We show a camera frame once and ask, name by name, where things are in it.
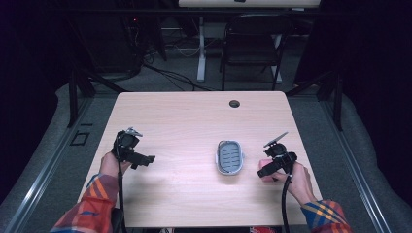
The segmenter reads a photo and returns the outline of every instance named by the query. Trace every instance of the plaid shirt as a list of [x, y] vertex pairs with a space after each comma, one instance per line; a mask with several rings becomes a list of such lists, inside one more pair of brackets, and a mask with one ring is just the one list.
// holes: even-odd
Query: plaid shirt
[[301, 208], [312, 233], [349, 233], [352, 232], [342, 207], [334, 201], [309, 202]]
[[111, 213], [118, 192], [117, 178], [95, 175], [88, 183], [82, 201], [68, 211], [51, 232], [113, 232]]
[[[119, 192], [118, 180], [95, 175], [87, 185], [82, 201], [68, 211], [51, 232], [113, 232], [111, 212]], [[301, 207], [312, 233], [350, 233], [341, 206], [333, 201], [309, 202]]]

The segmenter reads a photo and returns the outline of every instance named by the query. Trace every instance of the chair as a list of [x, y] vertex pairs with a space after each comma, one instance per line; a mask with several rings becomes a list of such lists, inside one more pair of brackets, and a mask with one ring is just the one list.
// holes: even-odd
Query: chair
[[[232, 18], [224, 31], [220, 68], [223, 73], [222, 90], [225, 84], [226, 65], [263, 66], [262, 72], [267, 66], [276, 66], [272, 85], [274, 90], [285, 42], [292, 31], [292, 20], [286, 16], [245, 14]], [[281, 36], [277, 46], [273, 39], [275, 35]]]

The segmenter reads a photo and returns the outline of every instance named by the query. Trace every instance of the black curtain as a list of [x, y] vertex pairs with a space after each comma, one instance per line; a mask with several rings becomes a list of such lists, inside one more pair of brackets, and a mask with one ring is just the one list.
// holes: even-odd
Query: black curtain
[[317, 20], [296, 71], [305, 82], [340, 68], [392, 189], [412, 206], [412, 2], [324, 0], [322, 11], [358, 13], [354, 21]]
[[39, 1], [1, 1], [1, 201], [21, 175], [57, 106], [55, 91], [67, 83], [70, 63], [60, 22]]

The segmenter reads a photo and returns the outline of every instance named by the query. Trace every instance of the plaid sleeve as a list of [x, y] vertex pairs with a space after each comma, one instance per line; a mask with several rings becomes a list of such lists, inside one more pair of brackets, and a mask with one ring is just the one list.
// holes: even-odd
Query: plaid sleeve
[[112, 232], [111, 212], [118, 192], [115, 177], [95, 175], [88, 183], [82, 201], [68, 211], [51, 232]]
[[312, 233], [349, 233], [352, 229], [342, 207], [334, 201], [309, 202], [301, 207]]

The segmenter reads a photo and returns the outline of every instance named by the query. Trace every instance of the hand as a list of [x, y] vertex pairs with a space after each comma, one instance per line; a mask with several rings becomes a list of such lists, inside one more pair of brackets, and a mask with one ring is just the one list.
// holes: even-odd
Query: hand
[[[275, 172], [271, 177], [284, 183], [288, 175]], [[293, 176], [289, 184], [288, 192], [297, 200], [300, 206], [318, 200], [313, 194], [308, 169], [298, 162], [295, 162], [293, 165]]]
[[[131, 165], [130, 162], [122, 162], [120, 164], [121, 172], [124, 174], [127, 168], [130, 167], [130, 165]], [[119, 172], [119, 164], [118, 164], [118, 160], [115, 158], [115, 155], [112, 154], [111, 152], [106, 153], [102, 157], [102, 162], [100, 164], [99, 173], [106, 174], [112, 177], [117, 177], [118, 172]]]

